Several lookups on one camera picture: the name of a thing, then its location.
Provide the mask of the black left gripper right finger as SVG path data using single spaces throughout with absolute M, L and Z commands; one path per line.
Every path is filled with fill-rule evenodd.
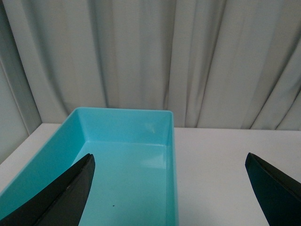
M 248 153 L 246 171 L 270 226 L 301 224 L 301 184 L 253 153 Z

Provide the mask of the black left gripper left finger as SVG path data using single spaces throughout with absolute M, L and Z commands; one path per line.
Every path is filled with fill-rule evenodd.
M 78 226 L 90 193 L 95 159 L 86 154 L 22 206 L 2 226 Z

